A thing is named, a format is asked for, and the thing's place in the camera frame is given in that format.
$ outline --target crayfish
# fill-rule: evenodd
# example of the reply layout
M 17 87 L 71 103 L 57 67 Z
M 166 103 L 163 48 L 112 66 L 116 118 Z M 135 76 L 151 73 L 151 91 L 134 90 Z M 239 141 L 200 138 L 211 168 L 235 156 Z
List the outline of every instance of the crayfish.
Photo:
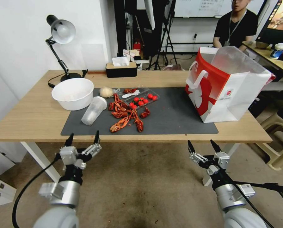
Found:
M 124 128 L 130 121 L 130 119 L 135 119 L 134 123 L 136 123 L 137 131 L 142 132 L 144 129 L 143 122 L 139 119 L 136 109 L 131 109 L 125 102 L 119 99 L 118 95 L 114 94 L 115 102 L 111 102 L 109 104 L 109 110 L 113 111 L 112 115 L 116 118 L 122 118 L 117 123 L 113 124 L 110 128 L 112 133 L 119 131 L 120 129 Z M 150 114 L 150 111 L 147 107 L 145 107 L 145 112 L 143 112 L 140 117 L 145 118 Z
M 134 88 L 134 89 L 125 89 L 125 90 L 123 91 L 123 93 L 134 93 L 136 90 L 137 90 L 137 88 Z
M 140 114 L 140 118 L 146 118 L 148 115 L 150 115 L 150 110 L 145 107 L 145 111 L 143 113 Z

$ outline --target person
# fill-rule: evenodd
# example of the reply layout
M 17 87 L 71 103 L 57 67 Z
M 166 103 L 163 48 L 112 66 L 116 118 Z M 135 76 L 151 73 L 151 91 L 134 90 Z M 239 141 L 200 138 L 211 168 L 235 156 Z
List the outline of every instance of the person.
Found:
M 257 15 L 247 10 L 251 0 L 232 1 L 232 11 L 222 16 L 217 23 L 213 45 L 215 48 L 235 46 L 242 52 L 247 48 L 243 41 L 251 41 L 257 32 Z

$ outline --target garlic bulb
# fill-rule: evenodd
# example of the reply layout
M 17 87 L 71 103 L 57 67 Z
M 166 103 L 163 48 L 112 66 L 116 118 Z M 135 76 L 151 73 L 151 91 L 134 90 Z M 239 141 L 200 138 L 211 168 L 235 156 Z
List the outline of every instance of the garlic bulb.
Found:
M 99 90 L 99 94 L 101 97 L 103 98 L 108 98 L 110 96 L 113 95 L 113 89 L 110 88 L 110 87 L 102 87 L 100 90 Z

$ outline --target white plastic spoon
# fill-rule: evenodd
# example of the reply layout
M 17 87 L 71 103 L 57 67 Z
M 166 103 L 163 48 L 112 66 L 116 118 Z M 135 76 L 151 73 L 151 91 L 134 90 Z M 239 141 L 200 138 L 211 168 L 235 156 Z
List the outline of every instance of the white plastic spoon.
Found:
M 122 95 L 122 98 L 126 99 L 130 96 L 133 96 L 133 95 L 136 96 L 138 94 L 140 94 L 140 92 L 139 92 L 139 90 L 136 90 L 134 93 L 127 93 L 127 94 Z

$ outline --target lamp shade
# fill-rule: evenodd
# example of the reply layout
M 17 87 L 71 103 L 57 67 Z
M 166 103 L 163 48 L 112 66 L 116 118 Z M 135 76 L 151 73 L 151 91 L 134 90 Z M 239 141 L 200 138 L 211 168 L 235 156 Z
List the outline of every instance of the lamp shade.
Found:
M 71 22 L 59 20 L 54 15 L 47 16 L 46 21 L 51 26 L 52 37 L 57 43 L 67 44 L 73 40 L 76 29 Z

